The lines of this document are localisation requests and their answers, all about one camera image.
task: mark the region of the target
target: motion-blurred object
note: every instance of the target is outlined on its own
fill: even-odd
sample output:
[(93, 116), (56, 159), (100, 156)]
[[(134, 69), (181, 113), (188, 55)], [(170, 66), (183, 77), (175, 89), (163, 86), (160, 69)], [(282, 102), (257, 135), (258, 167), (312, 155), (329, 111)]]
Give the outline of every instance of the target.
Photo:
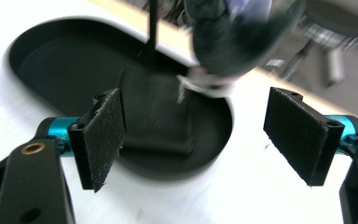
[[(272, 5), (272, 0), (224, 0), (215, 2), (219, 3), (220, 10), (222, 12), (225, 10), (231, 19), (240, 17), (247, 21), (266, 21)], [(188, 2), (186, 4), (186, 9), (182, 11), (180, 18), (178, 18), (178, 25), (193, 27), (196, 25), (196, 15), (201, 15), (202, 12), (199, 10), (192, 11), (195, 6)]]
[[(296, 27), (305, 7), (303, 1), (295, 1), (285, 13), (263, 21), (251, 20), (246, 13), (232, 17), (225, 2), (185, 1), (186, 12), (196, 21), (193, 48), (202, 67), (186, 77), (186, 88), (214, 91), (254, 69)], [(264, 3), (265, 8), (270, 7), (270, 2)], [(237, 12), (241, 8), (229, 6)]]
[[(158, 0), (158, 17), (176, 24), (182, 8), (183, 3), (181, 0)], [(150, 12), (150, 1), (147, 1), (142, 10)]]

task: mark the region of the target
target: black tray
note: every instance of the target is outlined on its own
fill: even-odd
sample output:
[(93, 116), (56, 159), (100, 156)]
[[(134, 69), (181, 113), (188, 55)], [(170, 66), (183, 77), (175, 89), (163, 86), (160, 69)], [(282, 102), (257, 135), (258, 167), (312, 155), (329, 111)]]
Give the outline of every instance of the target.
[[(229, 106), (226, 99), (211, 99), (189, 91), (184, 108), (167, 106), (168, 101), (177, 101), (176, 75), (186, 74), (188, 68), (160, 52), (155, 53), (152, 61), (148, 56), (145, 43), (112, 25), (63, 19), (36, 25), (20, 35), (11, 46), (8, 59), (14, 74), (26, 86), (68, 116), (81, 116), (92, 107), (93, 95), (120, 87), (130, 135), (131, 125), (143, 119), (148, 125), (153, 121), (148, 119), (159, 117), (159, 125), (169, 127), (168, 131), (162, 129), (166, 139), (177, 134), (179, 140), (191, 144), (186, 150), (165, 150), (170, 142), (159, 144), (158, 137), (145, 130), (150, 135), (145, 136), (144, 144), (139, 141), (140, 135), (136, 144), (129, 144), (130, 138), (124, 141), (120, 152), (123, 164), (158, 177), (194, 173), (225, 147), (232, 130)], [(137, 92), (140, 89), (155, 91), (155, 95), (143, 99)], [(155, 117), (151, 116), (152, 110), (145, 110), (144, 105), (136, 107), (135, 102), (153, 104)], [(181, 113), (185, 122), (172, 121), (170, 113)]]

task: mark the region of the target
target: rod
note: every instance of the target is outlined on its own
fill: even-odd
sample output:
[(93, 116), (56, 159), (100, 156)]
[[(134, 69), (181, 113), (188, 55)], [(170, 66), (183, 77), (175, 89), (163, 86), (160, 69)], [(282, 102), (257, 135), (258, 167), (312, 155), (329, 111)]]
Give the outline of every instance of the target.
[(158, 24), (158, 0), (150, 0), (149, 40), (146, 43), (146, 55), (149, 65), (153, 65), (156, 60), (157, 24)]

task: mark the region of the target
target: white table surface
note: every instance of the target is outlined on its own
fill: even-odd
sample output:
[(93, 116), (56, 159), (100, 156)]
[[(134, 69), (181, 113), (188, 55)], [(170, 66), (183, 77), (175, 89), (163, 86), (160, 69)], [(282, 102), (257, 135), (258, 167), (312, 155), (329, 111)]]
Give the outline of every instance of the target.
[[(0, 160), (31, 139), (41, 120), (59, 115), (14, 77), (7, 66), (7, 48), (32, 26), (67, 16), (120, 24), (146, 39), (136, 25), (84, 0), (0, 1)], [(162, 43), (160, 48), (171, 54), (181, 52), (166, 46), (170, 44)], [(196, 63), (191, 58), (181, 53), (178, 60)], [(262, 128), (270, 86), (302, 92), (260, 70), (240, 79), (230, 96), (235, 123), (225, 150), (210, 168), (188, 179), (151, 180), (115, 162), (106, 185), (94, 194), (81, 189), (74, 159), (63, 158), (76, 222), (342, 223), (338, 190), (351, 160), (335, 156), (325, 185), (306, 186), (273, 145), (266, 147), (270, 141)], [(324, 114), (343, 112), (303, 93), (305, 101)]]

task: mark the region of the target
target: screw hole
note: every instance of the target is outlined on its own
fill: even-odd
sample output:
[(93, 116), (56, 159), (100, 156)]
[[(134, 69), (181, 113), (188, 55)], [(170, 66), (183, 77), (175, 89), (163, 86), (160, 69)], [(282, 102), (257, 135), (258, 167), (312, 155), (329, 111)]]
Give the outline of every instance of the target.
[(43, 143), (33, 143), (33, 144), (23, 147), (21, 149), (21, 153), (24, 155), (32, 155), (32, 154), (38, 153), (41, 150), (43, 150), (45, 148), (45, 146), (46, 145)]
[(31, 223), (35, 221), (41, 213), (42, 211), (40, 209), (32, 208), (22, 214), (22, 216), (20, 217), (20, 223)]

